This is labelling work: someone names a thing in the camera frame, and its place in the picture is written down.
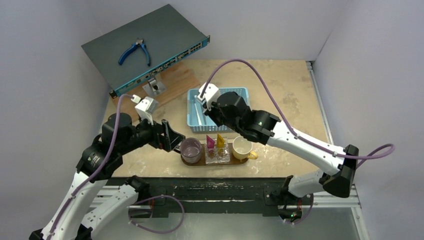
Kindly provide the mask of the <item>purple translucent cup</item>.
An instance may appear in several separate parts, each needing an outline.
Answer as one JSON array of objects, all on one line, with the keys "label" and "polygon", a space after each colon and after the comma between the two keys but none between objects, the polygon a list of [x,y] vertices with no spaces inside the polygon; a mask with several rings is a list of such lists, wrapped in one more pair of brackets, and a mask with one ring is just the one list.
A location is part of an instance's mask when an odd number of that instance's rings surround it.
[{"label": "purple translucent cup", "polygon": [[188,137],[174,151],[180,154],[181,159],[185,163],[192,165],[197,163],[202,157],[202,144],[198,139]]}]

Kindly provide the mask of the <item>light blue plastic basket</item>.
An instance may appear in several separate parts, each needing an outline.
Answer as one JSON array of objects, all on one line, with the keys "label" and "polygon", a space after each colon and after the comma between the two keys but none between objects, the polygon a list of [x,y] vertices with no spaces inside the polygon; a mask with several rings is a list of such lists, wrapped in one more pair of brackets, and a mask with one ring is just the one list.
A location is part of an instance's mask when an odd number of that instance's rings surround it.
[{"label": "light blue plastic basket", "polygon": [[[201,104],[195,100],[195,95],[198,93],[199,88],[192,88],[189,89],[187,92],[187,125],[190,127],[191,131],[193,133],[218,133],[218,132],[232,132],[230,128],[228,128],[225,125],[217,126],[209,116],[206,116],[207,125],[203,125],[203,118],[202,118],[202,110],[201,110]],[[239,96],[241,96],[246,104],[250,105],[249,100],[249,92],[246,87],[223,87],[220,88],[220,93],[224,94],[227,92],[235,92]],[[198,119],[196,116],[196,111],[194,108],[194,102],[197,102],[197,108],[200,112],[200,116],[202,118],[202,126],[199,126]]]}]

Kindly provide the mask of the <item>yellow toothpaste tube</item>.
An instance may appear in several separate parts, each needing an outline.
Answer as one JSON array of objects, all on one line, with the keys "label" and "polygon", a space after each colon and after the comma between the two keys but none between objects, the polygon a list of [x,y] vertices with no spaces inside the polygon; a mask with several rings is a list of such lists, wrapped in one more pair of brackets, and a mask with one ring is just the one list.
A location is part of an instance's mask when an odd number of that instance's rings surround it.
[{"label": "yellow toothpaste tube", "polygon": [[223,148],[226,144],[226,140],[218,133],[216,138],[216,147]]}]

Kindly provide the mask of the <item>yellow mug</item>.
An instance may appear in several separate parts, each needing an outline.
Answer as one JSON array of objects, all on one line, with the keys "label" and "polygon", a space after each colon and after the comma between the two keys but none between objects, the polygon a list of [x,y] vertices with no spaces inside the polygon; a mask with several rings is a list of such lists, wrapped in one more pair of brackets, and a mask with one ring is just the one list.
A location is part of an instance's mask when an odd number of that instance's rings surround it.
[{"label": "yellow mug", "polygon": [[236,159],[257,160],[258,154],[253,151],[253,143],[242,136],[236,137],[232,142],[232,154]]}]

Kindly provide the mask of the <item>clear glass toothbrush holder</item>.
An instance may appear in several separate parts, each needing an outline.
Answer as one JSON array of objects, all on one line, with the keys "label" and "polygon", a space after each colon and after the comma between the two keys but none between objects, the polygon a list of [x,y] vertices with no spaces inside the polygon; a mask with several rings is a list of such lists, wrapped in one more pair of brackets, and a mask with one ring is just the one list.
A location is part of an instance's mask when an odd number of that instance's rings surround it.
[{"label": "clear glass toothbrush holder", "polygon": [[204,158],[205,158],[205,164],[206,165],[222,165],[227,164],[231,160],[232,156],[232,150],[230,143],[228,142],[228,138],[224,137],[224,145],[223,147],[217,147],[217,139],[213,138],[215,145],[214,148],[208,148],[208,136],[206,136],[206,139],[204,140]]}]

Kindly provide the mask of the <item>dark wooden oval tray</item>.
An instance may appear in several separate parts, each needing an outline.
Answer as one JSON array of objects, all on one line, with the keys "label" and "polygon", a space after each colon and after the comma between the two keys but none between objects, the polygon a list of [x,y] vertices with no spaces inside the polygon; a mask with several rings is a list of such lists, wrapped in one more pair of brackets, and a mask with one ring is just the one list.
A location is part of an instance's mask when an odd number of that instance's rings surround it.
[{"label": "dark wooden oval tray", "polygon": [[229,153],[230,155],[230,161],[228,162],[219,162],[219,163],[206,163],[206,154],[205,154],[205,147],[204,144],[201,144],[201,154],[200,154],[200,159],[195,162],[195,163],[189,163],[186,160],[184,160],[183,155],[180,155],[181,161],[187,165],[187,166],[192,166],[192,167],[200,167],[200,166],[236,166],[236,165],[243,165],[246,162],[248,162],[249,158],[244,158],[244,159],[237,159],[235,158],[235,156],[232,154],[232,152],[230,151]]}]

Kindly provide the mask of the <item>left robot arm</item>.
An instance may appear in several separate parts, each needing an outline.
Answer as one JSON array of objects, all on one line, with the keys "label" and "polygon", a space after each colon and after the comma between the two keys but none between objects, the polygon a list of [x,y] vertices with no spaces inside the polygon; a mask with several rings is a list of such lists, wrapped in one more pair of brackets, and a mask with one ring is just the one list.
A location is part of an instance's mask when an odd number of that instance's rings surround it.
[{"label": "left robot arm", "polygon": [[31,240],[91,240],[121,209],[134,203],[153,205],[150,184],[131,176],[118,192],[96,209],[89,208],[98,192],[123,164],[123,156],[145,145],[166,152],[176,151],[186,137],[174,131],[167,120],[150,124],[146,119],[132,124],[127,113],[114,113],[101,133],[87,147],[76,165],[71,186],[50,222],[29,236]]}]

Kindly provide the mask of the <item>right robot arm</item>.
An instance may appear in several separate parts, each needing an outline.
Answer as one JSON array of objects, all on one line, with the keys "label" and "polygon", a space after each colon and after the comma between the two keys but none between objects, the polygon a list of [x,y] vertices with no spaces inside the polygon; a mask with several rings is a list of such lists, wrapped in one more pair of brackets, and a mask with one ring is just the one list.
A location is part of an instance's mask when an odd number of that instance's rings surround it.
[{"label": "right robot arm", "polygon": [[307,194],[325,191],[339,198],[350,196],[359,149],[349,144],[336,146],[302,132],[292,133],[279,117],[264,110],[252,110],[236,92],[196,96],[202,112],[217,126],[225,125],[253,143],[292,153],[319,168],[303,176],[290,177],[280,196],[288,204]]}]

